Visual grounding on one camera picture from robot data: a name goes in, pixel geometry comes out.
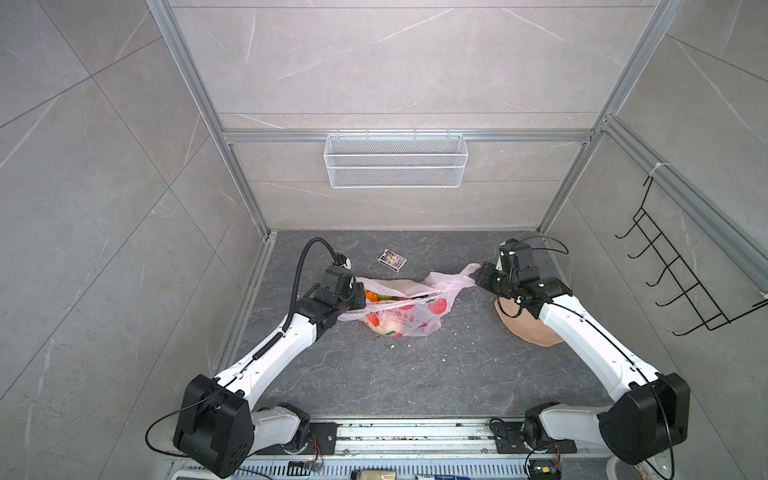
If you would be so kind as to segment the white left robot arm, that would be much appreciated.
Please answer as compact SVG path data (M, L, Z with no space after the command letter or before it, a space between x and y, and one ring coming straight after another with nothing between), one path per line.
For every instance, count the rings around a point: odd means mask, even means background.
M312 246L323 246L332 263L319 282L298 293ZM196 376L186 387L173 446L221 479L231 477L253 454L280 446L300 452L310 437L310 416L281 403L258 409L270 384L303 351L330 330L338 318L366 305L364 288L349 259L320 237L302 249L284 319L248 354L213 377Z

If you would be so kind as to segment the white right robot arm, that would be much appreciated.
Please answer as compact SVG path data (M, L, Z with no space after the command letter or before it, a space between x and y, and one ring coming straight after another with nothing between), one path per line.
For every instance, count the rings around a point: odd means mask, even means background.
M603 384L609 408L545 403L527 411L523 437L532 450L557 441L607 448L637 465L683 443L688 437L691 391L677 373L663 374L625 347L581 304L559 278L544 278L524 240L509 239L494 262L471 278L498 300L509 300L552 329Z

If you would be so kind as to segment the pink wavy plastic plate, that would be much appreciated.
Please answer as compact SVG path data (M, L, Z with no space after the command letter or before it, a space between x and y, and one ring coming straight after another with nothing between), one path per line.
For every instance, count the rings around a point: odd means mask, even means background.
M520 309L515 301L497 298L495 308L505 327L518 338L542 347L551 347L563 342L553 329L535 318L528 310Z

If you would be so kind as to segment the pink plastic shopping bag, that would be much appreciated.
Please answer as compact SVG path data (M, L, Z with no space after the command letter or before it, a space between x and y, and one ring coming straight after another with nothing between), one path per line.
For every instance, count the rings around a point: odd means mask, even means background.
M441 328L458 294L476 285L471 274L479 268L470 263L458 274L431 272L422 282L360 278L365 291L376 293L379 302L366 298L364 309L344 313L339 320L361 322L387 337L428 336Z

